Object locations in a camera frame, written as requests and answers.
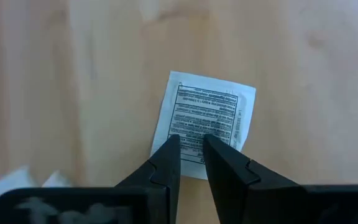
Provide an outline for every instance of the wood grain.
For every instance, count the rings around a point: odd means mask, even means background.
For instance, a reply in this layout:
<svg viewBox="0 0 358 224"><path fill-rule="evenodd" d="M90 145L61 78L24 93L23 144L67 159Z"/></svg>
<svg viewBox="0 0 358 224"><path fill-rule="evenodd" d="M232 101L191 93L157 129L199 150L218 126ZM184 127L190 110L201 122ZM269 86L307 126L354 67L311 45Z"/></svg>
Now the wood grain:
<svg viewBox="0 0 358 224"><path fill-rule="evenodd" d="M170 70L256 87L243 153L358 183L358 1L340 0L0 0L0 176L117 184L149 156ZM178 223L218 223L206 181L181 178Z"/></svg>

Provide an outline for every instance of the white packet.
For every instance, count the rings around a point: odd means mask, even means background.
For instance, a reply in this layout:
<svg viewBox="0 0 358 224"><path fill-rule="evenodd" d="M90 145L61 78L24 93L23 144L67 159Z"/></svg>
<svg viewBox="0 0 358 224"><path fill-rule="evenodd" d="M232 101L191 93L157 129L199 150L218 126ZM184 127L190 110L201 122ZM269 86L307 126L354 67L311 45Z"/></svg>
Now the white packet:
<svg viewBox="0 0 358 224"><path fill-rule="evenodd" d="M0 195L15 189L37 187L29 172L29 167L21 167L0 178Z"/></svg>
<svg viewBox="0 0 358 224"><path fill-rule="evenodd" d="M72 185L59 170L56 170L45 181L42 187L72 187Z"/></svg>
<svg viewBox="0 0 358 224"><path fill-rule="evenodd" d="M203 159L204 134L213 134L241 151L254 108L254 87L171 72L154 134L152 152L180 135L181 174L208 179Z"/></svg>

